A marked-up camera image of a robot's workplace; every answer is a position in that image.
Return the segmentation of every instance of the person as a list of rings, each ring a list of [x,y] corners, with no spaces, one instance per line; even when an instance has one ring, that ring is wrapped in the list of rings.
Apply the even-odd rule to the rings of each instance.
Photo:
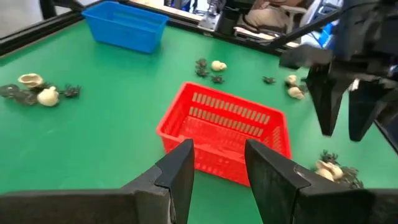
[[[265,28],[276,32],[286,32],[289,24],[287,12],[280,6],[297,7],[302,0],[257,0],[247,15],[244,23],[255,29]]]

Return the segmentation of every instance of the red plastic basket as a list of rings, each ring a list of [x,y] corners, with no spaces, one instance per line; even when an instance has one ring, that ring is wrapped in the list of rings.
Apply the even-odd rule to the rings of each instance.
[[[282,112],[195,83],[182,85],[156,131],[166,153],[192,138],[196,169],[246,186],[247,139],[257,139],[291,159]]]

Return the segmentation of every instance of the toy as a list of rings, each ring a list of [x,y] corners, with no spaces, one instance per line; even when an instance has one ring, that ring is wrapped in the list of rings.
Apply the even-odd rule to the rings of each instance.
[[[324,150],[317,162],[316,173],[327,179],[331,177],[332,181],[346,185],[350,189],[363,189],[363,182],[357,178],[358,170],[352,167],[340,167],[337,158],[337,154],[330,154]]]
[[[51,86],[37,95],[37,101],[44,106],[55,106],[58,103],[58,96],[59,93],[55,91],[55,87]]]
[[[60,93],[63,94],[66,98],[75,98],[80,95],[81,86],[77,85],[76,87],[72,87],[70,84],[65,85],[65,90]]]
[[[24,84],[27,88],[37,87],[44,83],[44,79],[35,73],[21,75],[18,78],[18,82]]]
[[[198,67],[195,73],[202,78],[206,78],[209,75],[209,72],[207,72],[204,68]]]
[[[334,182],[333,175],[327,169],[318,169],[315,173]]]
[[[274,78],[267,78],[267,77],[262,77],[262,81],[266,84],[274,84],[275,79]]]
[[[0,86],[0,96],[5,98],[13,98],[15,93],[19,91],[19,87],[14,84]]]
[[[24,105],[34,105],[37,103],[37,97],[29,90],[20,90],[14,95],[16,102]]]
[[[199,67],[199,68],[206,68],[207,67],[207,61],[204,58],[201,58],[201,59],[197,60],[196,63],[197,63],[197,67]]]
[[[0,86],[0,95],[8,99],[14,99],[16,102],[25,105],[37,103],[36,96],[33,93],[29,90],[20,90],[14,84]]]
[[[214,62],[211,63],[211,69],[213,69],[216,72],[226,70],[226,68],[227,68],[227,66],[223,62],[215,60]]]
[[[338,155],[335,153],[329,154],[327,150],[323,150],[320,160],[323,162],[331,162],[332,164],[339,165],[339,163],[336,161],[338,158]]]
[[[215,83],[215,84],[223,84],[224,83],[223,77],[221,75],[212,76],[211,81],[213,81],[213,83]]]
[[[298,87],[289,88],[287,90],[287,93],[289,94],[289,96],[291,96],[293,98],[296,98],[299,100],[304,99],[304,94],[303,94],[303,92],[301,92],[301,90]]]
[[[289,75],[286,79],[286,82],[290,83],[291,85],[293,85],[293,84],[295,85],[296,81],[297,81],[297,76],[295,76],[295,75]]]

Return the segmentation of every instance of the green tabletop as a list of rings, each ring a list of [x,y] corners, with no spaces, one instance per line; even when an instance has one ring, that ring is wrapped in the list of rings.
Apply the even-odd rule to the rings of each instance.
[[[201,57],[228,65],[224,84],[195,75]],[[293,160],[305,167],[327,149],[357,168],[366,187],[398,187],[398,157],[377,128],[351,142],[345,96],[333,137],[322,136],[310,97],[290,98],[283,84],[287,75],[304,77],[306,70],[283,70],[272,55],[173,27],[147,55],[97,43],[86,22],[79,22],[1,60],[0,85],[38,73],[83,91],[54,108],[0,98],[0,193],[121,187],[165,154],[155,127],[185,81],[283,111]],[[262,76],[277,83],[265,85]],[[189,223],[260,222],[250,188],[195,172]]]

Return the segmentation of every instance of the blue plastic bin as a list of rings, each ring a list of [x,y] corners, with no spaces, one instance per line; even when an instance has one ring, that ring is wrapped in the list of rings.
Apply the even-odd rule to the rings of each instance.
[[[96,41],[145,53],[152,53],[158,46],[169,19],[116,2],[102,2],[83,15]]]

